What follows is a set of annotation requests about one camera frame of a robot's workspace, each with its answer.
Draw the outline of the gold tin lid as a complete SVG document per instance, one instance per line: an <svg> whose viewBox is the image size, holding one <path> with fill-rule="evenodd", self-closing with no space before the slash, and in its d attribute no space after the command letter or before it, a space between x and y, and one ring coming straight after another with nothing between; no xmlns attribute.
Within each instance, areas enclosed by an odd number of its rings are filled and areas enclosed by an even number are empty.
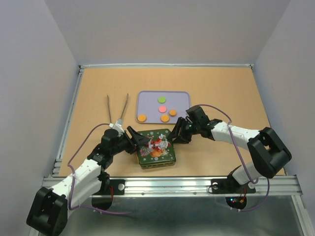
<svg viewBox="0 0 315 236"><path fill-rule="evenodd" d="M139 164L176 161L173 142L167 139L169 129L140 131L140 134L150 141L137 151Z"/></svg>

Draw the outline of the metal tongs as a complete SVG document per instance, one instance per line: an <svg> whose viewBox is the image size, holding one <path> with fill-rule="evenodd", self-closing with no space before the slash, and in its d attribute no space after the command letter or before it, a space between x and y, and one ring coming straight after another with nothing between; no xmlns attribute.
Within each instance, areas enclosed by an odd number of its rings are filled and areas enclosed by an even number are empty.
<svg viewBox="0 0 315 236"><path fill-rule="evenodd" d="M126 94L124 100L111 102L110 96L106 95L106 108L110 123L123 123L124 115L129 102L129 93ZM114 108L114 119L112 119L112 108Z"/></svg>

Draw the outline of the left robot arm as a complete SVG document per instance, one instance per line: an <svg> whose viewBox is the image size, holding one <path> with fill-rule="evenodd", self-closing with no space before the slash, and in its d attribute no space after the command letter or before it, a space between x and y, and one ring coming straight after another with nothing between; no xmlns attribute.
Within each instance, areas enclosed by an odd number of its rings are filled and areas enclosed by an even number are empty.
<svg viewBox="0 0 315 236"><path fill-rule="evenodd" d="M91 154L71 174L50 188L41 187L33 200L26 219L27 225L46 236L58 236L66 227L71 213L82 207L92 194L103 194L109 190L109 175L106 169L113 157L123 151L133 154L150 139L136 132L130 126L119 134L107 129Z"/></svg>

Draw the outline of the gold cookie tin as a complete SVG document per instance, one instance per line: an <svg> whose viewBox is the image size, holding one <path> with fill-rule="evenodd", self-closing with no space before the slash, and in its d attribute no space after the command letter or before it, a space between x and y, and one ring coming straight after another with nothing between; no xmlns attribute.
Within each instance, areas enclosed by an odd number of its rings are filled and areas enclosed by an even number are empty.
<svg viewBox="0 0 315 236"><path fill-rule="evenodd" d="M157 163L146 163L146 164L139 164L142 169L152 169L152 168L160 168L160 167L167 167L173 166L176 164L176 161L173 162L157 162Z"/></svg>

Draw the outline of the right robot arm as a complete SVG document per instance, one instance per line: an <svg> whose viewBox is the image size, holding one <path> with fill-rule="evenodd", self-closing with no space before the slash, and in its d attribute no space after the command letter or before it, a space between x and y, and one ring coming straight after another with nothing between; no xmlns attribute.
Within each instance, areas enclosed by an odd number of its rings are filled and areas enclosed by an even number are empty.
<svg viewBox="0 0 315 236"><path fill-rule="evenodd" d="M219 189L237 192L245 184L257 183L260 177L273 178L291 159L292 155L277 133L270 127L262 130L245 129L220 119L209 119L201 106L187 109L185 118L179 117L168 139L177 144L188 144L193 135L234 145L235 150L247 150L251 162L234 169Z"/></svg>

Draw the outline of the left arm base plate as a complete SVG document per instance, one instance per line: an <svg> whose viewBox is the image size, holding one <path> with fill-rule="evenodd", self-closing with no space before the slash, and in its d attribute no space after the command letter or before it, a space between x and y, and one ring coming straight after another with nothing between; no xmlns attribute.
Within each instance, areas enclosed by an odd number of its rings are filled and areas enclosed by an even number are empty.
<svg viewBox="0 0 315 236"><path fill-rule="evenodd" d="M91 195L114 195L120 196L125 194L126 181L122 178L110 178L108 180L97 180L100 185L91 192Z"/></svg>

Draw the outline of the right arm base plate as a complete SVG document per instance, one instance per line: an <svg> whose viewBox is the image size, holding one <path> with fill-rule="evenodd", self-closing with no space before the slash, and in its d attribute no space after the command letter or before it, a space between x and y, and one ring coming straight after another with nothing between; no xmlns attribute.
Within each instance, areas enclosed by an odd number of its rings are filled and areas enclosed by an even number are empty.
<svg viewBox="0 0 315 236"><path fill-rule="evenodd" d="M250 188L248 184L240 185L237 181L229 178L215 178L212 179L209 192L213 194L241 194L256 192L255 188Z"/></svg>

